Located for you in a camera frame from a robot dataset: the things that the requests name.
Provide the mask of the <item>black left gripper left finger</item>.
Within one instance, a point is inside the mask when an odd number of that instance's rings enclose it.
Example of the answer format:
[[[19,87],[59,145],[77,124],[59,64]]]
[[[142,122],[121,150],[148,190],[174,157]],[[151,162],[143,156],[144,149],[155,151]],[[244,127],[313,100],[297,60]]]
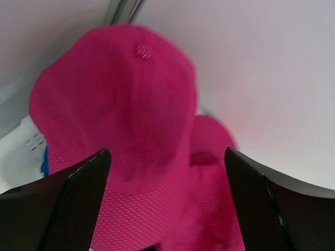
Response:
[[[1,194],[1,250],[89,250],[111,154]]]

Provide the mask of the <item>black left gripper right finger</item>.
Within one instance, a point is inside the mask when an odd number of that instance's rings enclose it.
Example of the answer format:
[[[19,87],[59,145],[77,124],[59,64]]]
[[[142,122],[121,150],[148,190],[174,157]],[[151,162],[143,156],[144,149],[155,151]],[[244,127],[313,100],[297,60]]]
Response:
[[[231,147],[224,161],[246,250],[334,251],[334,190],[283,174]]]

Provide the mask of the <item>pink cap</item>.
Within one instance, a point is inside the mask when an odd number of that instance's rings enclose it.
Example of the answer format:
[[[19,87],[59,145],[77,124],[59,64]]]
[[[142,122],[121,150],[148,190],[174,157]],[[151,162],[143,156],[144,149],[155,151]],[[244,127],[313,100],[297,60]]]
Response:
[[[140,250],[179,224],[196,107],[192,63],[143,26],[90,30],[40,74],[29,115],[49,172],[111,153],[92,249]]]
[[[197,115],[191,135],[190,191],[176,229],[157,250],[244,250],[224,155],[236,147],[224,126]]]

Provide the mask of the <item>blue cap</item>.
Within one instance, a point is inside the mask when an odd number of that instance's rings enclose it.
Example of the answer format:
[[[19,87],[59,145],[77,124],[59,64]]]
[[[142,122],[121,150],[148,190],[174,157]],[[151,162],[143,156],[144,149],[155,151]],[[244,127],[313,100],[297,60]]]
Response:
[[[46,147],[44,151],[43,162],[41,165],[41,172],[43,173],[44,177],[49,176],[48,147]]]

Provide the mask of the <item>white plastic basket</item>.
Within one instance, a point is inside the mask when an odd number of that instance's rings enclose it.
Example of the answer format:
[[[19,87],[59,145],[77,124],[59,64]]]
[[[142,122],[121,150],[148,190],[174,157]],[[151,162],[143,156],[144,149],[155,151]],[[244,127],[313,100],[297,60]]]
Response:
[[[1,193],[44,178],[47,143],[30,116],[1,139]]]

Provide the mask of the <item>left aluminium frame post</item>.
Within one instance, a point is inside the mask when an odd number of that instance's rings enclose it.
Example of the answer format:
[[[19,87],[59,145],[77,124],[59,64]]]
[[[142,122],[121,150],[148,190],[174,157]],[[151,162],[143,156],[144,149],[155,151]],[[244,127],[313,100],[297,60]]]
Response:
[[[103,25],[127,24],[131,22],[144,1],[111,0],[103,20]]]

